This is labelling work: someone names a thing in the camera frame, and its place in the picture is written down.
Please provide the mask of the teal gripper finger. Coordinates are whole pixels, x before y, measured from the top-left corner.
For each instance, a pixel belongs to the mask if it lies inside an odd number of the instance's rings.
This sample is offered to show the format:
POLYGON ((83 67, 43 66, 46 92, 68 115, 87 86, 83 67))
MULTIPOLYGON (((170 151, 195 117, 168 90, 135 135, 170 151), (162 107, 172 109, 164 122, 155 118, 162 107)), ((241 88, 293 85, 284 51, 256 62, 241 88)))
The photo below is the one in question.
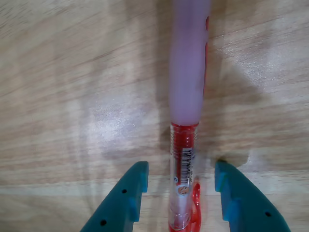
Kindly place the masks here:
POLYGON ((218 161, 215 190, 221 194, 223 220, 231 232, 289 232, 271 201, 236 167, 218 161))
POLYGON ((139 221, 148 188, 149 163, 136 162, 117 182, 83 226, 83 232, 131 232, 139 221))

